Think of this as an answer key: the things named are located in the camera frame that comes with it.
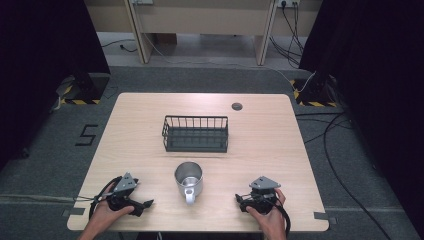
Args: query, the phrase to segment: controller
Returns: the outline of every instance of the controller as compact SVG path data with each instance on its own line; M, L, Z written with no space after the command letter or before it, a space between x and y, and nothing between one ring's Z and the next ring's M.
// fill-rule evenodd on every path
M94 198L93 203L91 203L89 218L94 213L94 209L97 203L100 201L100 197L106 197L106 201L109 205L109 208L113 211L118 211L126 206L133 206L134 211L129 213L129 215L135 215L140 217L144 209L149 208L153 204L153 200L146 201L144 203L139 203L130 199L130 194L134 191L138 183L137 178L132 178L130 173L125 173L122 177L117 177L112 179ZM105 193L105 189L111 185L111 188L108 193Z
M236 194L236 200L240 203L240 210L242 212L247 212L246 207L250 206L261 214L268 214L277 202L274 189L253 189L250 192L250 196L251 198L243 199L243 197Z
M236 201L240 204L240 210L247 212L246 207L250 206L261 214L268 214L278 200L274 188L281 185L262 176L253 181L249 186L252 188L250 194L243 196L236 194Z
M152 205L153 200L144 203L131 200L129 195L134 191L134 188L138 183L138 179L133 179L131 175L127 176L127 174L119 181L119 183L117 181L113 183L109 192L112 194L106 197L106 201L109 204L109 208L113 211L118 211L126 206L133 206L134 211L129 213L129 215L140 217L143 210Z

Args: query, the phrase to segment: mug handle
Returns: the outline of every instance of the mug handle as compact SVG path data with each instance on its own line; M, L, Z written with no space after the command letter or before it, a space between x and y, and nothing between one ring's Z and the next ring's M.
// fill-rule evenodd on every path
M186 195L186 202L188 205L192 205L196 196L194 195L194 188L186 188L184 189L184 193Z

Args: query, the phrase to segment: electrical wire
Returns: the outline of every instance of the electrical wire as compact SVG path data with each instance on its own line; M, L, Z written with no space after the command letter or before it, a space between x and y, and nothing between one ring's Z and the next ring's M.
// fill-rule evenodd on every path
M290 53L291 52L289 50L286 50L283 47L281 47L280 45L278 45L277 42L275 41L274 37L271 36L269 39L270 39L272 45L274 46L274 48L277 50L277 52L279 54L281 54L282 56L284 56L285 58L287 58L289 60L289 63L290 62L293 62L296 65L299 65L299 62L295 58L293 58L292 56L290 56ZM297 53L291 53L291 54L292 55L295 55L295 56L298 56L298 57L301 57L301 55L300 54L297 54ZM295 67L292 64L290 64L290 66L293 67L293 68L298 69L298 67Z
M52 111L57 111L57 110L59 110L59 109L60 109L60 106L62 105L62 104L61 104L62 99L60 98L60 96L58 96L57 98L58 98L58 99L57 99L57 105L56 105L56 107L52 108Z
M293 42L298 46L298 48L299 48L299 50L300 50L300 52L301 52L301 54L303 54L303 45L302 45L302 43L300 42L300 40L299 40L299 35L298 35L298 31L297 31L297 26L298 26L298 22L299 22L299 5L297 4L297 2L294 2L293 3L293 9L294 9L294 30L293 30L293 27L292 27L292 25L290 24L290 21L288 20L288 18L287 18L287 15L286 15L286 13L285 13L285 7L286 7L286 2L285 1L283 1L282 2L282 6L281 6L281 9L282 9L282 12L283 12L283 16L284 16L284 18L285 18L285 20L286 20L286 22L287 22L287 25L289 26L289 28L290 28L290 31L291 31L291 33L292 33L292 39L291 39L291 41L290 41L290 45L289 45L289 49L287 50L287 55L288 55L288 57L287 57L287 60L288 60L288 62L289 62L289 64L290 64L290 66L292 66L293 68L299 68L298 66L299 66L299 62L297 62L297 61L292 61L292 57L290 57L290 54L293 54L291 51L290 51L290 49L291 49L291 46L293 45Z
M316 115L338 115L338 114L342 114L342 113L344 113L344 112L298 113L295 116L300 117L300 116L316 116Z
M333 129L333 128L335 128L335 127L343 127L343 128L346 128L346 129L352 129L352 128L347 128L347 127L345 127L345 126L342 126L342 125L339 125L340 123L336 123L336 124L333 124L333 126L329 129L329 131L331 130L331 129ZM311 139L309 139L309 140L307 140L307 141L305 141L305 142L303 142L304 144L307 144L307 143L310 143L310 142L312 142L313 140L315 140L315 139L318 139L318 138L320 138L320 137L322 137L322 136L324 136L324 133L321 133L321 134L319 134L318 136L315 136L315 137L313 137L313 138L311 138Z
M113 42L110 42L108 44L102 45L102 47L107 47L107 46L110 46L110 45L112 45L114 43L118 43L118 42L128 42L128 41L135 41L135 40L134 39L121 39L121 40L113 41Z
M283 216L284 219L286 219L286 237L289 236L290 234L290 229L291 229L291 220L289 215L287 214L286 210L283 207L283 203L281 203L280 199L277 198L277 201L280 203L280 205L277 205L271 201L269 201L268 199L264 199L266 202L268 202L269 204L273 205L275 208L277 208L277 210L281 213L281 215Z
M13 200L13 201L29 199L29 200L33 200L37 202L74 203L73 198L53 197L53 196L44 196L44 195L1 194L0 199Z
M306 82L305 82L305 84L303 84L302 89L297 90L297 89L293 86L294 91L296 91L296 92L298 92L298 93L303 92L303 90L305 90L306 86L308 85L309 81L311 81L311 79L315 76L315 73L316 73L316 72L313 72L313 73L312 73L312 74L308 77L308 79L306 79Z
M82 196L77 196L76 198L73 198L75 202L85 202L85 201L93 201L94 198L88 198L88 197L82 197Z
M137 48L136 49L134 49L134 50L129 50L129 49L127 49L126 47L124 47L124 45L119 45L119 47L122 49L122 50L125 50L125 51L127 51L127 52L135 52L135 51L137 51Z
M356 202L356 204L358 204L358 206L368 215L368 217L376 224L376 226L381 230L381 232L384 234L384 236L387 239L391 239L390 236L386 233L386 231L383 229L383 227L380 225L380 223L371 215L371 213L365 208L365 206L349 191L349 189L346 187L346 185L343 183L343 181L341 180L341 178L339 177L339 175L337 174L333 163L331 161L330 158L330 154L328 153L328 149L327 149L327 133L330 130L331 126L333 125L333 123L337 120L337 118L341 117L343 113L338 114L336 117L333 118L333 120L331 120L331 122L328 124L327 128L324 131L324 151L325 151L325 156L327 158L328 164L330 165L331 170L333 171L334 176L336 177L337 181L340 183L340 185L343 187L343 189L346 191L346 193Z
M297 121L315 121L315 122L321 122L321 123L330 123L330 121L325 121L325 120L320 120L320 119L297 119ZM343 120L341 122L338 123L334 123L333 125L336 127L341 127L344 129L353 129L353 127L348 127L348 126L344 126L341 123L347 122L349 120Z

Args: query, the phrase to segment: hand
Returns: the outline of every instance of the hand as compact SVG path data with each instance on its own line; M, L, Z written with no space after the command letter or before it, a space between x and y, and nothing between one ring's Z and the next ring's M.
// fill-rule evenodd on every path
M109 192L111 187L112 184L108 186L105 192ZM113 211L109 208L107 201L102 198L102 200L97 204L93 216L91 216L90 221L87 223L87 226L85 226L84 231L78 239L94 239L96 236L106 231L120 217L127 215L132 211L134 211L133 206L127 206L119 211Z
M275 189L275 192L278 195L277 205L284 204L286 197L281 192L280 189ZM265 236L269 240L286 240L286 231L285 231L285 220L281 215L280 211L276 207L273 207L272 210L267 215L262 215L252 207L246 207L246 210L256 219L260 229L264 232Z

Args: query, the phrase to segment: black cable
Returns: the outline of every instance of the black cable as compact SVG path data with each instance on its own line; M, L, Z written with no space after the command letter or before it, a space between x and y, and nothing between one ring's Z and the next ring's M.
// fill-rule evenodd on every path
M269 204L273 205L275 208L277 208L277 210L281 213L281 215L283 215L284 219L286 219L286 237L289 236L290 233L290 228L291 228L291 221L290 221L290 217L287 214L286 210L283 207L283 204L281 203L280 199L277 198L278 202L280 202L280 205L277 205L271 201L269 201L268 199L264 199L266 202L268 202Z
M290 41L289 50L288 50L289 58L287 58L287 59L288 59L288 62L289 62L289 64L290 64L290 66L292 66L293 68L299 68L299 67L293 66L293 65L292 65L292 62L290 61L290 53L292 53L292 52L290 51L290 49L291 49L291 46L293 45L293 42L295 42L295 43L296 43L296 45L299 47L299 50L300 50L301 54L303 53L303 46L302 46L302 43L300 42L299 37L298 37L298 34L297 34L297 24L298 24L298 20L299 20L299 8L298 8L298 5L297 5L297 3L296 3L296 2L295 2L295 3L293 3L293 7L294 7L294 15L295 15L295 16L294 16L294 20L295 20L295 29L293 30L293 28L292 28L292 26L291 26L291 24L290 24L290 21L288 20L288 18L287 18L287 16L286 16L286 13L284 12L285 6L286 6L286 2L285 2L285 1L283 1L283 2L282 2L281 9L282 9L282 12L283 12L283 16L284 16L284 18L285 18L285 20L286 20L286 22L287 22L287 24L288 24L288 26L289 26L289 28L290 28L290 31L291 31L291 33L292 33L292 40Z
M313 115L338 115L343 114L344 112L324 112L324 113L298 113L295 114L296 117L299 116L313 116Z
M358 199L356 199L356 197L353 196L353 194L349 191L349 189L346 187L346 185L340 179L339 175L337 174L336 170L334 169L333 163L331 162L330 155L329 155L328 149L327 149L327 132L330 129L331 125L333 125L333 122L335 122L336 119L339 118L340 116L342 116L343 114L344 113L340 113L339 115L334 117L333 120L328 124L327 128L324 131L324 138L323 139L324 139L325 156L327 158L327 161L328 161L328 164L330 165L331 170L334 173L334 176L336 177L336 179L340 183L340 185L343 187L343 189L346 191L346 193L349 194L349 196L356 202L356 204L358 204L359 207L368 215L368 217L377 225L377 227L381 230L381 232L384 234L384 236L386 236L386 238L390 240L391 239L390 236L386 233L386 231L383 229L383 227L380 225L380 223L378 223L378 221L371 215L371 213L364 207L364 205Z
M339 125L339 123L337 123L337 124L333 124L333 126L329 129L329 130L331 130L331 129L333 129L333 128L335 128L336 126L339 126L339 127L343 127L343 128L347 128L347 127L345 127L345 126L341 126L341 125ZM318 139L319 137L322 137L324 135L324 133L321 133L321 134L319 134L318 136L315 136L315 137L313 137L313 138L311 138L311 139L309 139L309 140L307 140L307 141L305 141L305 142L303 142L304 144L307 144L307 143L309 143L309 142L312 142L313 140L315 140L315 139Z
M127 41L135 41L135 40L134 40L134 39L122 39L122 40L118 40L118 41L110 42L110 43L108 43L108 44L106 44L106 45L102 45L102 47L107 47L107 46L112 45L112 44L114 44L114 43L118 43L118 42L127 42Z
M315 122L322 122L322 123L330 123L330 121L325 121L325 120L320 120L320 119L297 119L298 121L315 121ZM344 125L341 125L341 123L343 123L343 122L347 122L347 121L349 121L349 120L343 120L343 121L340 121L340 122L338 122L338 123L334 123L333 125L335 126L335 127L341 127L341 128L345 128L345 129L353 129L353 127L348 127L348 126L344 126Z
M135 52L135 51L137 51L137 48L136 49L134 49L134 50L128 50L126 47L124 47L124 45L119 45L119 47L121 47L121 49L122 50L125 50L125 51L127 51L127 52Z
M118 182L119 180L121 180L121 178L122 177L120 176L120 177L116 177L116 178L110 180L110 182L108 184L106 184L106 186L100 191L100 193L97 196L94 196L93 202L91 203L91 206L90 206L90 212L88 214L88 219L90 219L91 216L93 216L94 209L96 208L97 204L100 201L102 201L102 200L100 200L100 198L102 197L102 195L103 195L104 191L106 190L106 188L109 187L110 184L112 184L114 182Z
M271 43L274 45L274 48L277 50L277 52L278 52L279 54L283 55L285 58L287 58L287 60L289 61L289 63L290 63L290 62L293 62L293 63L295 63L296 65L299 65L299 62L298 62L296 59L294 59L293 57L291 57L291 56L290 56L290 53L288 52L288 50L285 50L285 49L284 49L284 48L282 48L280 45L278 45L278 44L275 42L275 40L274 40L274 38L273 38L273 37L270 37L270 40L271 40Z

